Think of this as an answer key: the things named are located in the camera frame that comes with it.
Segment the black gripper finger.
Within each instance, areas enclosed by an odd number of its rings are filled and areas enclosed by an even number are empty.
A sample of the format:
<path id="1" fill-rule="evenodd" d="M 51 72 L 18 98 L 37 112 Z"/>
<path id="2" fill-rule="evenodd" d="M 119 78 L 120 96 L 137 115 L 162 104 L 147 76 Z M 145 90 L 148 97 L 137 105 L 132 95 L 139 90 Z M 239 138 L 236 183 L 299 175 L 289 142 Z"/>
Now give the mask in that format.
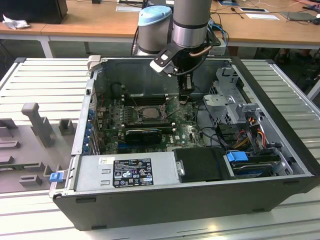
<path id="1" fill-rule="evenodd" d="M 179 101 L 186 102 L 195 90 L 195 86 L 193 83 L 193 74 L 184 74 L 178 76 L 178 99 Z"/>

